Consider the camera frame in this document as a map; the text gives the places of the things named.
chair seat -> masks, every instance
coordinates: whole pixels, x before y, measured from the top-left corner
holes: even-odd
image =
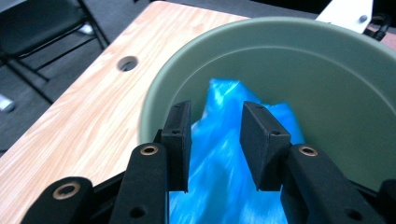
[[[1,51],[9,56],[21,56],[85,20],[83,13],[69,1],[44,0],[46,4],[42,1],[28,0],[0,13]]]

wooden table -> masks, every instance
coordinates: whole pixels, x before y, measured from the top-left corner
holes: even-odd
[[[138,144],[146,92],[160,68],[196,36],[243,19],[152,3],[0,159],[0,222],[20,222],[56,180],[85,176],[97,185],[124,171]],[[138,65],[122,72],[118,63],[128,56]]]

blue plastic bag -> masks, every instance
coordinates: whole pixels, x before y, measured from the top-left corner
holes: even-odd
[[[280,192],[256,191],[239,144],[244,101],[261,103],[240,81],[210,81],[203,117],[191,127],[189,192],[170,193],[170,223],[287,223]],[[304,142],[287,104],[264,106],[293,144]]]

white bracket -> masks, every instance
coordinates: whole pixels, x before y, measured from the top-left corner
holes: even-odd
[[[362,34],[372,19],[373,0],[332,0],[317,17]]]

gray carpet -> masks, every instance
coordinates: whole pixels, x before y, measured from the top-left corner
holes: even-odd
[[[7,8],[13,2],[21,0],[1,1],[0,9]],[[110,41],[114,40],[140,12],[149,4],[149,0],[86,0],[93,16],[99,22]],[[170,2],[213,9],[246,17],[292,16],[314,19],[316,15],[280,7],[267,6],[248,0],[174,0]],[[64,47],[73,46],[75,41],[85,38],[82,34],[72,35],[62,43],[51,46],[29,57],[26,62],[39,64],[50,58],[54,52],[62,52]],[[73,51],[57,62],[40,70],[50,82],[24,71],[30,79],[39,85],[53,100],[56,100],[78,76],[99,56],[101,50],[97,42]],[[10,148],[23,133],[50,107],[35,91],[11,73],[4,66],[0,67],[0,93],[12,99],[16,108],[9,113],[0,112],[0,156]]]

